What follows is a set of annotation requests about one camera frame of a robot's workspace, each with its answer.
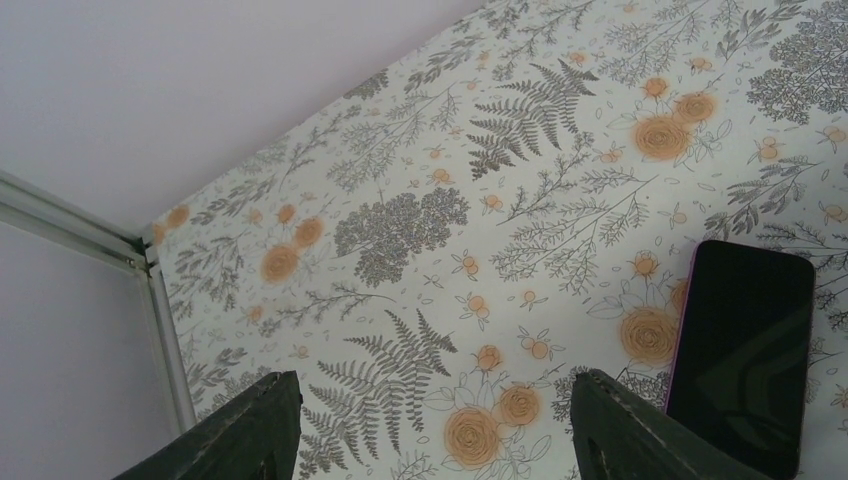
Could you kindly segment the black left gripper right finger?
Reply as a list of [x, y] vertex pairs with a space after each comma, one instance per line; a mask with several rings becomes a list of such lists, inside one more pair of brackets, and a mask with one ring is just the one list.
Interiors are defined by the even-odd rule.
[[767, 479], [598, 369], [576, 376], [570, 420], [583, 479]]

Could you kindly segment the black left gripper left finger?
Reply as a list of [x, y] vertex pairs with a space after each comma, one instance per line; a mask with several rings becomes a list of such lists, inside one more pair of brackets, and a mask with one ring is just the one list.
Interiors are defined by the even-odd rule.
[[120, 479], [291, 479], [303, 397], [294, 371], [272, 372]]

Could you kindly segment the black smartphone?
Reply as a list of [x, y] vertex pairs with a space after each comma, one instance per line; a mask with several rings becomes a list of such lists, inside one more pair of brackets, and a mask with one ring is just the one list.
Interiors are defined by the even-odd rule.
[[816, 273], [800, 256], [695, 249], [665, 412], [771, 479], [800, 466]]

